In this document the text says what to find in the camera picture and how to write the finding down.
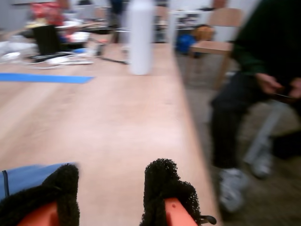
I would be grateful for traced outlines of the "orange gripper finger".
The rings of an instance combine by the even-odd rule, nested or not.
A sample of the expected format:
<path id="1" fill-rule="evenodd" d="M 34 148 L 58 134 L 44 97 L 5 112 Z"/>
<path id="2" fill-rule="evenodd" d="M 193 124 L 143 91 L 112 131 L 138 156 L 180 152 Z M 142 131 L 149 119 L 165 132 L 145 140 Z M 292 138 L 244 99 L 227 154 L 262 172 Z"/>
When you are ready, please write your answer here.
<path id="1" fill-rule="evenodd" d="M 31 165 L 0 174 L 2 226 L 78 226 L 75 164 Z"/>
<path id="2" fill-rule="evenodd" d="M 165 199 L 177 198 L 193 220 L 201 224 L 201 212 L 195 188 L 180 180 L 177 165 L 169 159 L 157 159 L 145 169 L 144 213 L 141 226 L 166 226 Z"/>

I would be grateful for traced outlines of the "seated person's right hand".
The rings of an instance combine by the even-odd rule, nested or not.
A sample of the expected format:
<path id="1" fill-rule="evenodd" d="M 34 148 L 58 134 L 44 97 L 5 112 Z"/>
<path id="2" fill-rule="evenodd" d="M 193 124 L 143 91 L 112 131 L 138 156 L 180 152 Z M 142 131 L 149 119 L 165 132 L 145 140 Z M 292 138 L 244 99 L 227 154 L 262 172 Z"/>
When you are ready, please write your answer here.
<path id="1" fill-rule="evenodd" d="M 283 86 L 279 84 L 276 79 L 264 73 L 257 73 L 255 75 L 262 91 L 268 95 L 272 95 L 279 91 Z"/>

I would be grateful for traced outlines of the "seated person's left hand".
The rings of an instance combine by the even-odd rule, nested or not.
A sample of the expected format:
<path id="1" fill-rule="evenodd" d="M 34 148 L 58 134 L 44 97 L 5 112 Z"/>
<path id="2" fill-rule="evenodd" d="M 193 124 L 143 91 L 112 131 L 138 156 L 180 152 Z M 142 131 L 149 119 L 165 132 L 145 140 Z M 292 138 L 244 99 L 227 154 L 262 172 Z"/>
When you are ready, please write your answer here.
<path id="1" fill-rule="evenodd" d="M 301 97 L 301 78 L 295 78 L 290 83 L 292 89 L 289 93 L 289 96 L 294 99 L 300 99 Z"/>

